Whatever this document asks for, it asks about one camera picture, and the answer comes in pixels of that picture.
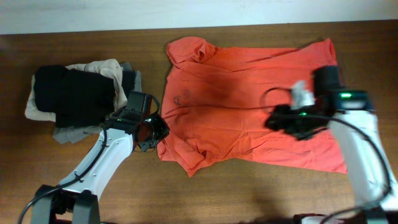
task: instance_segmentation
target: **gray cloth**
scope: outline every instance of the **gray cloth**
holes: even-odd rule
[[[124,71],[132,71],[129,62],[123,62],[120,67]],[[141,87],[141,72],[135,71],[136,79],[134,80],[134,91],[142,92]],[[60,144],[71,142],[72,144],[86,138],[87,136],[95,133],[100,133],[101,128],[99,126],[87,126],[82,128],[67,127],[67,128],[55,128],[52,137],[57,140]]]

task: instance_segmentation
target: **wooden table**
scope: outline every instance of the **wooden table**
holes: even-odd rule
[[[171,68],[165,46],[186,36],[221,47],[303,47],[331,37],[346,84],[371,94],[381,139],[397,173],[398,21],[4,35],[0,36],[0,223],[16,222],[35,191],[69,174],[98,137],[60,145],[52,138],[53,123],[25,118],[35,70],[41,65],[115,58],[131,62],[143,74],[143,90],[162,99]],[[237,223],[330,213],[352,204],[346,175],[231,159],[190,179],[176,162],[161,162],[155,152],[127,158],[99,203],[102,221],[116,223]]]

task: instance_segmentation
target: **folded red fabric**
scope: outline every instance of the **folded red fabric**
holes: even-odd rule
[[[167,45],[173,68],[167,77],[162,117],[170,135],[159,143],[163,161],[177,161],[191,177],[218,161],[249,161],[346,173],[337,141],[329,131],[309,141],[264,127],[268,114],[260,97],[273,87],[291,88],[312,71],[336,65],[330,39],[303,49],[221,48],[198,37]],[[288,103],[273,91],[267,105]]]

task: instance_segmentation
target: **beige cloth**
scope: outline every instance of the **beige cloth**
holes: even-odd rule
[[[116,92],[113,100],[114,110],[121,108],[127,104],[127,98],[122,88],[123,71],[115,59],[105,61],[91,62],[88,64],[76,64],[66,66],[67,69],[77,69],[86,72],[99,73],[105,77],[113,79],[113,85]],[[32,89],[27,101],[25,116],[26,118],[36,121],[53,121],[55,122],[55,113],[39,111],[35,103],[35,93],[33,86],[35,84],[35,76],[32,77]]]

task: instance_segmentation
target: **green led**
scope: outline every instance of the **green led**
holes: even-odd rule
[[[350,98],[350,97],[352,97],[352,94],[351,93],[340,93],[340,96],[342,98]]]

